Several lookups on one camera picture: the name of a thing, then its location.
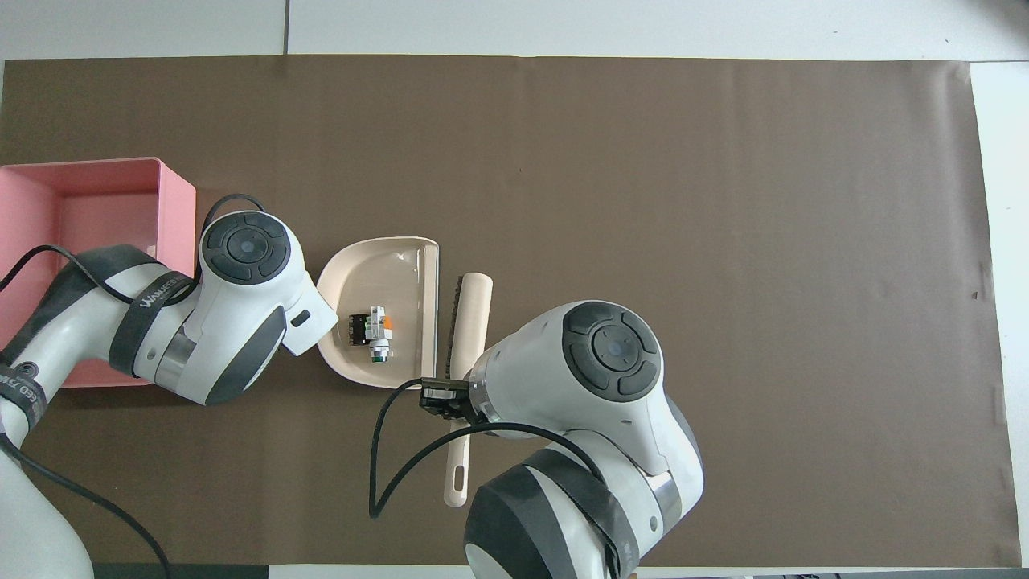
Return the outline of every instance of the black strap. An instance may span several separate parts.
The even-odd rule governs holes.
[[[0,397],[14,403],[25,412],[30,431],[46,411],[46,393],[43,392],[43,387],[6,365],[0,365]]]
[[[464,543],[486,551],[513,579],[576,577],[570,545],[536,476],[517,465],[475,492]]]
[[[143,338],[146,338],[146,333],[150,331],[165,302],[178,294],[189,281],[184,274],[170,270],[143,289],[126,311],[118,331],[111,340],[111,350],[107,354],[107,363],[111,368],[139,378],[135,371],[136,355],[143,346]]]
[[[568,496],[607,544],[611,577],[627,579],[639,566],[639,544],[622,504],[604,483],[575,461],[551,448],[535,453],[522,464],[545,475]]]

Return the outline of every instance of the black cable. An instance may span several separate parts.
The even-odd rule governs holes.
[[[82,274],[90,279],[90,281],[96,284],[97,287],[103,289],[104,292],[110,294],[111,297],[127,304],[133,303],[132,298],[118,292],[117,289],[108,285],[106,281],[94,275],[93,272],[85,266],[85,263],[78,260],[78,257],[76,257],[74,253],[65,249],[64,247],[61,247],[60,245],[50,245],[48,243],[44,245],[37,245],[32,249],[29,249],[28,251],[25,252],[24,255],[22,255],[22,258],[19,259],[17,262],[14,263],[14,266],[10,267],[10,270],[7,272],[7,275],[5,275],[2,280],[0,280],[0,292],[3,292],[4,289],[7,287],[7,285],[10,284],[11,281],[13,281],[14,277],[19,273],[21,273],[22,267],[24,267],[25,264],[29,262],[29,259],[35,257],[36,255],[42,253],[43,251],[54,251],[55,253],[60,253],[64,255],[64,257],[68,259],[72,264],[77,266],[82,272]]]
[[[593,476],[597,477],[597,479],[600,482],[602,483],[605,482],[604,475],[600,472],[600,467],[597,466],[597,463],[593,460],[593,458],[587,455],[584,450],[579,448],[578,445],[568,440],[567,438],[557,433],[547,431],[545,429],[540,429],[538,427],[533,427],[530,425],[520,425],[517,423],[492,423],[492,424],[487,423],[482,425],[475,425],[472,427],[465,427],[463,429],[458,429],[429,443],[427,446],[425,446],[425,448],[422,448],[421,450],[418,451],[418,454],[412,457],[411,460],[407,461],[407,463],[403,467],[401,467],[399,471],[397,471],[397,473],[389,481],[389,484],[386,485],[386,488],[383,491],[382,497],[377,499],[376,495],[378,493],[377,470],[379,466],[379,437],[382,434],[383,423],[386,420],[386,412],[389,410],[389,407],[393,404],[393,401],[396,400],[398,396],[400,396],[400,393],[419,384],[421,384],[421,378],[407,381],[406,383],[397,387],[397,389],[390,394],[389,398],[386,399],[386,402],[383,404],[382,410],[379,411],[379,420],[376,422],[376,429],[371,433],[371,461],[368,466],[368,516],[370,516],[371,518],[379,518],[379,515],[382,514],[383,509],[386,508],[386,502],[389,501],[390,496],[392,496],[393,492],[396,491],[397,485],[400,484],[400,481],[403,480],[403,477],[407,476],[407,473],[411,472],[411,470],[414,469],[420,462],[422,462],[423,459],[428,457],[433,450],[439,448],[440,446],[443,446],[445,444],[453,440],[457,440],[463,436],[468,436],[475,433],[507,431],[507,432],[527,433],[538,436],[540,438],[545,438],[552,442],[555,442],[567,448],[569,451],[571,451],[572,455],[575,455],[575,457],[577,457],[580,461],[582,461],[586,467],[590,469],[590,472],[593,474]]]
[[[114,503],[108,501],[107,499],[104,499],[100,495],[97,495],[96,493],[90,491],[88,488],[82,486],[81,484],[78,484],[77,482],[70,480],[47,469],[46,467],[34,461],[33,459],[29,458],[28,456],[25,455],[25,453],[22,453],[21,448],[14,446],[14,443],[11,442],[9,438],[7,438],[7,433],[0,433],[0,448],[3,449],[4,455],[10,457],[12,460],[21,463],[26,467],[29,467],[30,469],[36,471],[37,473],[41,474],[47,479],[60,484],[61,486],[64,486],[65,488],[71,491],[72,493],[88,501],[92,501],[97,505],[100,505],[101,507],[113,513],[114,516],[120,518],[126,523],[128,523],[129,527],[133,529],[133,531],[138,533],[139,536],[142,537],[144,541],[146,541],[146,544],[150,546],[150,549],[153,550],[153,553],[157,555],[157,559],[161,560],[161,568],[164,569],[165,571],[165,578],[166,579],[172,578],[172,568],[171,565],[168,563],[168,556],[165,555],[165,551],[164,549],[161,548],[161,545],[157,543],[157,540],[154,539],[153,536],[150,535],[150,533],[146,530],[146,528],[144,528],[138,520],[136,520],[131,514],[127,513],[123,509],[121,509],[121,507],[115,505]]]
[[[218,211],[218,209],[220,209],[222,205],[228,203],[234,198],[242,198],[244,201],[249,201],[250,203],[253,203],[255,207],[257,207],[258,211],[260,211],[261,213],[268,213],[268,210],[264,209],[264,205],[260,201],[257,201],[255,196],[251,196],[245,192],[230,192],[225,196],[222,196],[221,198],[215,201],[214,205],[211,205],[211,209],[208,210],[207,216],[204,217],[204,228],[207,228],[207,225],[211,224],[211,221],[214,220],[214,214]]]

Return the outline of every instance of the brush handle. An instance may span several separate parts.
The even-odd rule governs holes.
[[[451,349],[451,376],[464,378],[486,350],[486,330],[490,323],[493,279],[482,273],[467,273],[461,278],[461,293],[454,317],[454,340]],[[464,421],[452,421],[451,432],[467,427]],[[461,437],[447,447],[447,476],[443,502],[460,507],[468,500],[468,437]]]

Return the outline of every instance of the dustpan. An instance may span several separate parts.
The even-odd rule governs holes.
[[[379,237],[343,248],[318,278],[318,292],[340,324],[318,342],[338,374],[361,385],[395,389],[434,376],[439,296],[439,245],[424,237]],[[367,347],[352,346],[352,315],[382,306],[392,322],[388,362],[374,363]]]

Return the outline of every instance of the handle hole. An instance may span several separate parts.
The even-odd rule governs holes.
[[[454,467],[454,491],[458,493],[464,491],[464,465]]]

